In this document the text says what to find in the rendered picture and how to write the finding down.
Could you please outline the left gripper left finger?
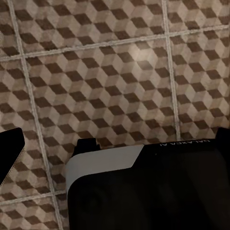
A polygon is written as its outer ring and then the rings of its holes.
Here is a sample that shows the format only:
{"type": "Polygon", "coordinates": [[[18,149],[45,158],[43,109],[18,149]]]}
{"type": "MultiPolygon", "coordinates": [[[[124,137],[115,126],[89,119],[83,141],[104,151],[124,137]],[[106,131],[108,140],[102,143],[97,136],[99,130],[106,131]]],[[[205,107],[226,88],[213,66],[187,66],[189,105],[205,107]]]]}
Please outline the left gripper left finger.
{"type": "Polygon", "coordinates": [[[20,127],[0,133],[0,185],[24,146],[24,135],[20,127]]]}

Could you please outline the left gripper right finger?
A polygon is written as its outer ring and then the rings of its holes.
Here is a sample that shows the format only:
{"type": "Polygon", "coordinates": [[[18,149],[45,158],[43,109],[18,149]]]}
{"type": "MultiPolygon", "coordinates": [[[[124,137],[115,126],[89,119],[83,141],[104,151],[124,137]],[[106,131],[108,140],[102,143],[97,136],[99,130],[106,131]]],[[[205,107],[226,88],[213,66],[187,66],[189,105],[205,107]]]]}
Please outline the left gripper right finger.
{"type": "Polygon", "coordinates": [[[215,145],[230,166],[230,129],[219,127],[215,139],[215,145]]]}

